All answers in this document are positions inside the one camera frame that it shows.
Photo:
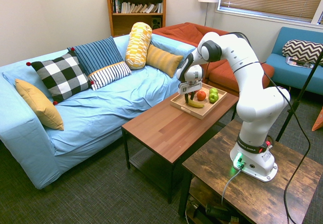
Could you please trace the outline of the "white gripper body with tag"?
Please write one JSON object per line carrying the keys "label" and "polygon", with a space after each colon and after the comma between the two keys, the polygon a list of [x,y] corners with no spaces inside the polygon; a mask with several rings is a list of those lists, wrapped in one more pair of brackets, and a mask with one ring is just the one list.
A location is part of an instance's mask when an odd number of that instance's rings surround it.
{"label": "white gripper body with tag", "polygon": [[180,83],[178,86],[178,93],[179,94],[186,94],[193,91],[200,90],[202,88],[201,81],[189,81]]}

